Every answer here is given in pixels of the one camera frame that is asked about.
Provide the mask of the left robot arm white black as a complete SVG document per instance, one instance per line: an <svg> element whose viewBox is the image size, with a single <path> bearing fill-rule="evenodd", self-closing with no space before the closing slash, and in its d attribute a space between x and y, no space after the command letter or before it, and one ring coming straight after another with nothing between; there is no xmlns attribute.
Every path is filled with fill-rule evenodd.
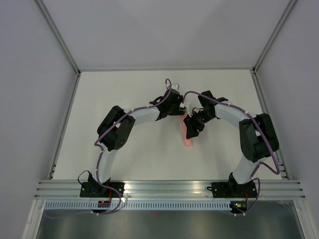
<svg viewBox="0 0 319 239"><path fill-rule="evenodd" d="M88 182L91 191L97 197L108 194L111 168L117 151L128 141L134 126L154 122L167 116L181 116L180 104L183 95L176 89L168 88L163 96L149 102L146 106L125 110L119 106L111 108L97 129L98 139L95 146L100 148L95 172L91 173Z"/></svg>

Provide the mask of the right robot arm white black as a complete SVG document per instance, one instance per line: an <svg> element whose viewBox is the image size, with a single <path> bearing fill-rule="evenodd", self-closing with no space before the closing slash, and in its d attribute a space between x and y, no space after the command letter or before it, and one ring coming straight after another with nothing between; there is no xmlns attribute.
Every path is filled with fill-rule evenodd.
<svg viewBox="0 0 319 239"><path fill-rule="evenodd" d="M230 195L243 194L253 184L253 176L262 165L272 173L280 174L274 154L279 149L279 141L267 113L251 114L227 98L215 98L210 91L199 93L198 100L201 108L188 113L183 120L186 139L199 136L205 124L213 119L224 120L239 130L242 158L226 184Z"/></svg>

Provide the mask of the pink cloth napkin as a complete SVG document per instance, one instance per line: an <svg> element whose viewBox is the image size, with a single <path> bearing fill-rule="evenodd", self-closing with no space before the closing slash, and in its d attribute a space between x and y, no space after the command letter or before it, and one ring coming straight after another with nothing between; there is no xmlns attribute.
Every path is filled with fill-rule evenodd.
<svg viewBox="0 0 319 239"><path fill-rule="evenodd" d="M183 141L183 144L185 147L192 147L193 146L193 142L192 139L187 139L186 138L186 125L184 123L184 119L188 116L187 113L185 113L182 116L178 117L178 123L179 123L179 128L180 128L180 132L181 132L181 138Z"/></svg>

